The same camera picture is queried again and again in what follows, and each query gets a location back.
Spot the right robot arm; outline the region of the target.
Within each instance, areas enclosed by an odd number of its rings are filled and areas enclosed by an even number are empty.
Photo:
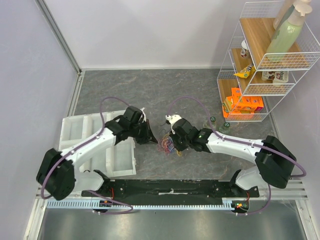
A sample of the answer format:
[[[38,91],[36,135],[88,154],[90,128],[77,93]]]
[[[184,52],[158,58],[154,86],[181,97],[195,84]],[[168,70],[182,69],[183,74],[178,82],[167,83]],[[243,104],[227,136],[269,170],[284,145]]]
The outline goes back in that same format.
[[[233,175],[229,184],[233,196],[240,197],[252,187],[264,183],[278,189],[286,188],[297,159],[278,138],[244,139],[209,128],[198,130],[177,114],[165,118],[171,128],[173,145],[178,151],[191,148],[197,152],[234,156],[254,164]]]

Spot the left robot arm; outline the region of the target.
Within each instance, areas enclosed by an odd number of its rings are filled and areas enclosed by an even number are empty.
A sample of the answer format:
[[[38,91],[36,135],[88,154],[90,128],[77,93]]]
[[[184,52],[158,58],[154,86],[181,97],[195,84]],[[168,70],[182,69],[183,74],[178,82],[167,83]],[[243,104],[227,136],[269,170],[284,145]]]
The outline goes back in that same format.
[[[62,151],[49,149],[42,160],[36,180],[43,199],[60,201],[74,191],[93,191],[99,197],[110,191],[107,176],[100,170],[81,172],[80,167],[100,151],[133,138],[139,145],[157,143],[143,110],[128,106],[123,114],[103,121],[98,132]]]

